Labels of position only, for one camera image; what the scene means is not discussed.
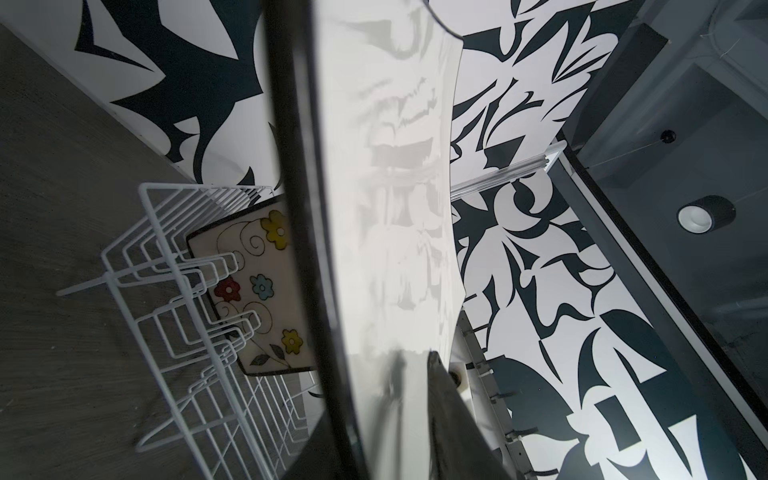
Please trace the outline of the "ceiling spot lamp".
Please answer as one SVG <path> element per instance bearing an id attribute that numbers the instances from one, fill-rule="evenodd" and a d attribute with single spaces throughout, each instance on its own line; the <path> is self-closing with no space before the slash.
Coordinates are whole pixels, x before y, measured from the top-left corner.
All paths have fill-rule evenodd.
<path id="1" fill-rule="evenodd" d="M 676 218 L 686 232 L 703 235 L 731 224 L 736 215 L 733 202 L 719 195 L 708 195 L 681 207 Z"/>

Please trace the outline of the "floral square plate black rim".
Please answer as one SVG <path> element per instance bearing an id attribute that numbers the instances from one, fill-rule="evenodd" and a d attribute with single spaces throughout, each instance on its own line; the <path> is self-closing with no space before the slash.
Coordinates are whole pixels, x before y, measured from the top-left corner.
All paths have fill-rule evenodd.
<path id="1" fill-rule="evenodd" d="M 220 256 L 223 267 L 205 267 L 218 319 L 245 334 L 238 366 L 248 376 L 317 368 L 309 322 L 301 302 L 290 221 L 282 195 L 215 220 L 186 237 L 194 258 Z"/>

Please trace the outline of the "white square plate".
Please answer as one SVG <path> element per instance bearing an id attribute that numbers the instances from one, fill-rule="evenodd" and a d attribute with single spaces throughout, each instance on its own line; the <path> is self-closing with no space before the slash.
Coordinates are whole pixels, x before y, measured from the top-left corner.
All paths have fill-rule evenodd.
<path id="1" fill-rule="evenodd" d="M 263 5 L 278 158 L 343 479 L 427 479 L 428 359 L 464 298 L 450 137 L 463 42 L 425 1 Z"/>

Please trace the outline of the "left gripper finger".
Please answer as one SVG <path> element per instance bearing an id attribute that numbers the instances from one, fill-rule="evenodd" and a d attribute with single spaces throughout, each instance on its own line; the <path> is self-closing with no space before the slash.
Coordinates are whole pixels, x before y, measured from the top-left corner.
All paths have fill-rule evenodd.
<path id="1" fill-rule="evenodd" d="M 439 353 L 427 358 L 431 479 L 509 479 L 483 438 Z"/>

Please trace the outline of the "wall hook rail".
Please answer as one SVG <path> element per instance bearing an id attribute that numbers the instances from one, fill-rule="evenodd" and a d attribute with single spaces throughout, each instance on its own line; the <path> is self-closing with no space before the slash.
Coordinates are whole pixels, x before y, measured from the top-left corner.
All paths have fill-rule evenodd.
<path id="1" fill-rule="evenodd" d="M 473 327 L 465 311 L 461 311 L 455 330 L 451 367 L 463 374 L 461 388 L 467 408 L 495 458 L 514 479 L 554 479 L 557 468 L 536 469 L 525 450 L 523 440 L 537 433 L 536 428 L 522 429 L 513 425 L 506 401 L 513 391 L 503 391 L 493 377 L 494 370 L 477 340 L 478 327 Z"/>

